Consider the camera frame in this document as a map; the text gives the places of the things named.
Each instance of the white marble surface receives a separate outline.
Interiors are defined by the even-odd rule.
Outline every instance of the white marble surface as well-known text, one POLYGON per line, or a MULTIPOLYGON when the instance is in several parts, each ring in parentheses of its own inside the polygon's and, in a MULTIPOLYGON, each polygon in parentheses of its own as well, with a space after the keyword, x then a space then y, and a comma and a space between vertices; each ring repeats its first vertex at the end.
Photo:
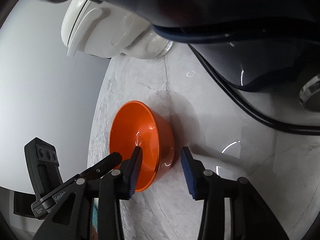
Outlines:
MULTIPOLYGON (((188 46, 174 44, 158 60, 112 58, 94 115, 88 166, 109 154, 112 120, 130 100, 144 102, 170 123, 176 152, 189 146, 220 176, 246 176, 291 240, 309 229, 320 210, 320 137, 277 132, 253 120, 215 84, 188 46)), ((125 239, 197 239, 202 204, 189 195, 178 161, 147 190, 122 202, 125 239)), ((229 230, 227 215, 225 239, 229 230)))

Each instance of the white wall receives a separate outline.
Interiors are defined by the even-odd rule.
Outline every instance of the white wall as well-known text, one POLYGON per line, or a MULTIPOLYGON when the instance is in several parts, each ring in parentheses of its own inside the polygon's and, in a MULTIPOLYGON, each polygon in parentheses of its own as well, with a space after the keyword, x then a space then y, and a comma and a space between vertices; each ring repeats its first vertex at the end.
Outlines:
POLYGON ((65 181, 87 167, 93 114, 108 59, 67 57, 69 1, 20 0, 0 30, 0 186, 33 193, 24 146, 54 145, 65 181))

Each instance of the bowl rim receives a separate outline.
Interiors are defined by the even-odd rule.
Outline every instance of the bowl rim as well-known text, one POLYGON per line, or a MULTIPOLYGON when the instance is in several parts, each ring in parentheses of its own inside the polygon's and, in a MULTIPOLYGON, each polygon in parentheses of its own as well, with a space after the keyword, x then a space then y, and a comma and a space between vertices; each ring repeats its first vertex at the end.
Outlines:
POLYGON ((141 101, 137 101, 137 100, 132 100, 132 101, 129 101, 129 102, 126 102, 124 105, 122 105, 119 110, 117 111, 115 117, 113 118, 113 121, 112 121, 112 124, 111 124, 111 128, 110 128, 110 133, 109 133, 109 154, 110 154, 110 137, 111 137, 111 131, 112 131, 112 127, 114 125, 114 122, 116 120, 116 117, 117 115, 120 113, 120 111, 125 107, 125 106, 128 106, 128 105, 131 105, 131 104, 138 104, 140 106, 142 106, 144 109, 147 110, 148 114, 151 116, 151 119, 152 121, 154 122, 155 124, 155 129, 156 129, 156 132, 157 132, 157 138, 158 138, 158 155, 157 155, 157 160, 156 160, 156 166, 155 166, 155 169, 154 169, 154 172, 153 172, 153 176, 151 178, 151 180, 141 189, 136 189, 136 192, 141 192, 141 191, 144 191, 145 189, 147 189, 152 183, 153 181, 155 180, 156 178, 156 175, 157 175, 157 172, 159 170, 159 166, 160 166, 160 159, 161 159, 161 143, 160 143, 160 134, 159 134, 159 129, 158 129, 158 124, 156 122, 156 119, 155 119, 155 116, 153 115, 153 112, 152 110, 147 106, 145 105, 144 103, 142 103, 141 101))

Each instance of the black cable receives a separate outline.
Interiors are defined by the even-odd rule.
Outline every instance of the black cable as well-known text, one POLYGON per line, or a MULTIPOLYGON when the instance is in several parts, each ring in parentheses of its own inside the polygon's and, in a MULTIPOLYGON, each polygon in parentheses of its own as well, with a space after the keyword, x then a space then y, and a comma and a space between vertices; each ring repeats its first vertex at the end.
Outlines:
POLYGON ((238 95, 226 81, 223 80, 223 78, 212 68, 212 66, 201 56, 201 54, 196 49, 194 49, 190 44, 189 47, 191 48, 192 52, 196 55, 197 59, 200 61, 204 69, 219 85, 219 87, 230 97, 230 99, 237 106, 239 106, 253 119, 281 132, 300 135, 320 135, 320 126, 298 125, 281 122, 271 117, 268 117, 254 109, 240 95, 238 95))

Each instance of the orange bowl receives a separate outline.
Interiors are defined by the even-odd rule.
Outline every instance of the orange bowl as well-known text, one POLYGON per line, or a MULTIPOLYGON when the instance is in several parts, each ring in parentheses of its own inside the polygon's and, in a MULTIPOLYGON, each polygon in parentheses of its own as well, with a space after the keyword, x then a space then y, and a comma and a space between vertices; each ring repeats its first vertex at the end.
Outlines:
POLYGON ((109 151, 130 159, 142 148, 142 165, 136 192, 147 189, 169 170, 174 157, 173 133, 168 123, 144 103, 130 101, 117 112, 110 131, 109 151))

